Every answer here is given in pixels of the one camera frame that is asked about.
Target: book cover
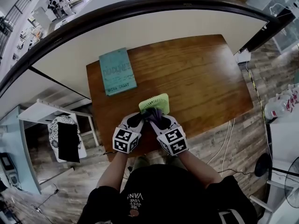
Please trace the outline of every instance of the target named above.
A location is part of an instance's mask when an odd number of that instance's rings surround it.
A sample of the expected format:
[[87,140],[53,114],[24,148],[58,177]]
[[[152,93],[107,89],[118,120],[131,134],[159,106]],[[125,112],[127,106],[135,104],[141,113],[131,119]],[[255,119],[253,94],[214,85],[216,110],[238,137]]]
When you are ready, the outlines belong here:
[[99,57],[106,95],[112,96],[137,87],[126,48]]

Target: laminate floor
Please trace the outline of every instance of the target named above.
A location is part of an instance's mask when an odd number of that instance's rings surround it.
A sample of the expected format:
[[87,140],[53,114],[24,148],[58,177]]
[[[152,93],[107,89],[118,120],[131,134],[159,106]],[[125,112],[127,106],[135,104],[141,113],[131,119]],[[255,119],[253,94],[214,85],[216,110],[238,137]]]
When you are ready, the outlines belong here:
[[[247,64],[247,67],[256,83],[263,104],[269,98],[275,96],[276,93],[286,89],[288,84],[293,83],[295,71],[299,68],[298,58],[298,47],[294,47],[293,50],[280,55],[272,40],[252,53],[251,61]],[[254,107],[249,112],[235,118],[234,129],[223,163],[223,170],[231,168],[248,173],[254,171],[258,157],[267,152],[268,147],[262,112],[256,92],[249,79],[245,65],[239,68],[247,83]],[[80,110],[93,112],[91,105]],[[79,124],[81,128],[86,126],[84,120],[80,120]],[[232,124],[233,120],[230,123],[225,123],[189,139],[190,152],[203,161],[208,162],[222,146],[228,125],[229,136]],[[82,159],[79,164],[70,162],[58,163],[50,147],[48,131],[45,125],[36,125],[27,129],[26,136],[29,154],[39,181],[58,174],[71,166],[75,167],[75,171],[71,175],[57,183],[59,192],[41,205],[40,209],[52,223],[76,223],[89,193],[95,188],[98,179],[109,165],[107,156],[104,155],[103,147],[95,147],[92,136],[86,136],[84,139],[88,154],[86,158]],[[223,149],[210,163],[217,171],[221,171],[227,143],[228,138]],[[163,163],[164,156],[165,153],[162,150],[148,154],[148,158],[153,164]],[[133,163],[134,158],[130,158],[127,165],[132,166]],[[223,177],[227,175],[234,175],[246,196],[254,194],[260,199],[264,198],[267,174],[257,178],[254,174],[235,174],[231,170],[223,172]],[[126,179],[123,179],[122,187],[125,184]],[[40,205],[49,195],[53,194],[55,189],[55,187],[49,186],[43,190],[42,195],[33,195],[15,189],[8,189],[2,194],[6,201],[13,206],[22,223],[49,224],[50,222],[45,216],[34,210],[33,205]],[[258,213],[260,213],[261,209],[259,207],[256,208]]]

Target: person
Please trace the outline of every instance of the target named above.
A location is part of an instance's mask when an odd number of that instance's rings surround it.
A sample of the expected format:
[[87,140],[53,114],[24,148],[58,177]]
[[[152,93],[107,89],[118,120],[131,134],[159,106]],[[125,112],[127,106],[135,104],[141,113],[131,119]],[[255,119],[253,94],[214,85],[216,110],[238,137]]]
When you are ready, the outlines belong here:
[[48,9],[51,9],[57,18],[61,17],[57,11],[57,3],[55,0],[50,0],[50,3],[48,4]]
[[68,0],[59,0],[60,7],[64,10],[67,15],[74,15],[73,11],[70,8],[70,1]]
[[116,128],[113,148],[118,152],[90,193],[78,224],[257,223],[255,208],[235,178],[222,178],[189,152],[182,127],[175,119],[171,125],[166,120],[171,117],[164,115],[163,125],[150,121],[162,148],[170,154],[166,164],[150,165],[145,155],[137,157],[122,192],[128,152],[121,140],[134,139],[135,134],[140,138],[140,134],[129,122]]

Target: black cloth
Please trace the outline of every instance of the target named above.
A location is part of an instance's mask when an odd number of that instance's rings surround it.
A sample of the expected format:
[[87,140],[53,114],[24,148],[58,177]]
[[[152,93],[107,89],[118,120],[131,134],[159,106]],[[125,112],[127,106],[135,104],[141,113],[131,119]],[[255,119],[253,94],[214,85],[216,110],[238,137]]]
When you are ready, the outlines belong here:
[[221,224],[219,212],[228,209],[246,224],[257,223],[253,205],[233,176],[204,189],[190,172],[156,164],[133,171],[121,193],[107,186],[94,189],[78,224]]
[[58,158],[70,162],[80,162],[79,142],[76,124],[58,122]]

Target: wooden table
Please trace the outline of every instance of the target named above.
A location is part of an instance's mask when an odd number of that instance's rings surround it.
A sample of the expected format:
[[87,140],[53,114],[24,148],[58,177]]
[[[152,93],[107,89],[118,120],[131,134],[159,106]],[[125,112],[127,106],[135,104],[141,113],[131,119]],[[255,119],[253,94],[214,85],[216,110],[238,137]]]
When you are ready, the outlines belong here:
[[[107,152],[122,118],[138,112],[138,104],[162,93],[169,95],[170,113],[187,138],[249,111],[253,104],[234,56],[221,35],[194,36],[128,50],[137,88],[108,97],[99,62],[87,76],[93,111]],[[148,123],[131,156],[160,148]]]

